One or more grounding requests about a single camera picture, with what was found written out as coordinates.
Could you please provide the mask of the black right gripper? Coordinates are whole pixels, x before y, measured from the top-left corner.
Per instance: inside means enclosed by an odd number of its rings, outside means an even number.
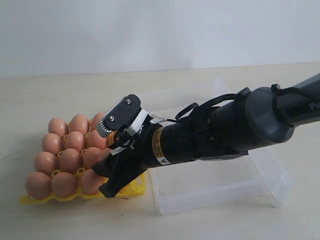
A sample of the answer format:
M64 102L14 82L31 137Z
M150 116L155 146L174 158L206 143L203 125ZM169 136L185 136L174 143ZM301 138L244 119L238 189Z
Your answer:
M213 130L203 117L184 117L167 126L148 124L142 128L142 144L137 150L127 149L96 162L92 170L107 182L99 187L106 198L120 190L146 169L182 164L196 160L220 159Z

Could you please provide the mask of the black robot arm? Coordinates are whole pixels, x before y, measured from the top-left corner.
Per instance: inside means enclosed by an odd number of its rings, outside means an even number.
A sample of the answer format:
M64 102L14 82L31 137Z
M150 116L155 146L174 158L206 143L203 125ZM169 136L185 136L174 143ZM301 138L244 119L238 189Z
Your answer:
M232 160L250 150L287 142L295 128L320 119L320 77L294 86L278 84L196 102L168 125L144 110L137 95L121 98L99 120L102 138L113 137L109 154L92 167L107 182L98 189L115 197L147 169L197 160Z

